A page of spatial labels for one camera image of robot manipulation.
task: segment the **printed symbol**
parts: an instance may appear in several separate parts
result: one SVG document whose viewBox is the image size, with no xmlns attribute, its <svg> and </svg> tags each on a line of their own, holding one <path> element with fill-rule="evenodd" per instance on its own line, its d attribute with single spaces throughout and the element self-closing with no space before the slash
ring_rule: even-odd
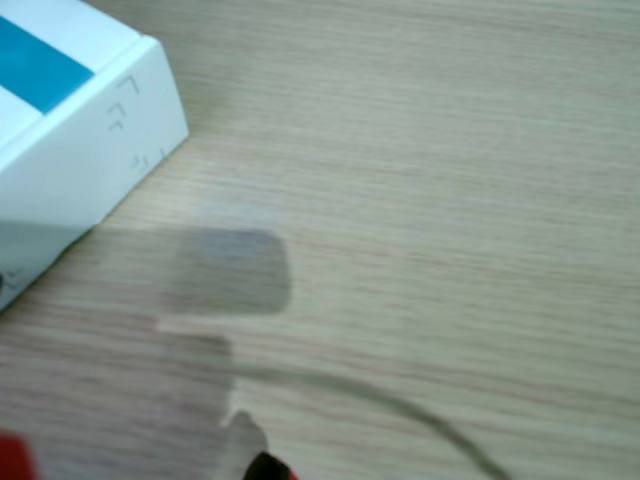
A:
<svg viewBox="0 0 640 480">
<path fill-rule="evenodd" d="M 136 155 L 135 157 L 133 157 L 133 162 L 131 163 L 132 170 L 142 172 L 147 168 L 149 168 L 149 160 L 147 159 L 146 155 L 143 155 L 142 157 Z"/>
<path fill-rule="evenodd" d="M 125 112 L 124 107 L 119 102 L 114 103 L 107 109 L 107 115 L 113 116 L 114 114 L 117 114 L 121 117 L 127 116 L 127 112 Z M 120 131 L 124 130 L 124 125 L 122 125 L 122 122 L 120 120 L 116 120 L 111 125 L 109 125 L 110 132 L 113 132 L 116 129 L 120 129 Z"/>
<path fill-rule="evenodd" d="M 17 270 L 7 270 L 7 277 L 16 278 L 21 273 L 22 273 L 22 269 L 21 268 L 18 268 Z"/>
<path fill-rule="evenodd" d="M 111 115 L 116 110 L 118 110 L 120 112 L 120 115 L 122 115 L 123 117 L 127 116 L 127 112 L 124 111 L 124 108 L 122 107 L 122 104 L 120 104 L 120 103 L 114 103 L 113 105 L 111 105 L 109 107 L 109 109 L 107 110 L 107 114 Z"/>
<path fill-rule="evenodd" d="M 6 286 L 10 290 L 15 290 L 18 288 L 18 284 L 16 282 L 16 277 L 22 272 L 22 270 L 7 270 L 3 275 L 0 273 L 0 294 L 2 294 L 2 289 Z"/>
<path fill-rule="evenodd" d="M 120 120 L 117 120 L 113 122 L 111 125 L 109 125 L 110 132 L 113 132 L 117 128 L 119 128 L 120 130 L 124 130 L 124 127 L 122 126 L 122 122 Z"/>
<path fill-rule="evenodd" d="M 140 95 L 140 90 L 138 90 L 138 84 L 136 83 L 135 79 L 133 78 L 133 75 L 129 75 L 124 80 L 122 80 L 120 83 L 118 83 L 118 88 L 122 88 L 122 86 L 127 82 L 131 82 L 131 86 L 136 91 L 136 95 Z"/>
</svg>

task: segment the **table surface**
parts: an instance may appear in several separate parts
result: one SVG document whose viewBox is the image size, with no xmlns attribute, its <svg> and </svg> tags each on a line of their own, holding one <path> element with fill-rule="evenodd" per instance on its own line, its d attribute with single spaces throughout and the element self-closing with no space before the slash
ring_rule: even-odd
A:
<svg viewBox="0 0 640 480">
<path fill-rule="evenodd" d="M 162 40 L 191 137 L 0 322 L 44 480 L 265 442 L 302 480 L 483 478 L 320 374 L 514 479 L 637 478 L 638 5 L 91 3 Z"/>
</svg>

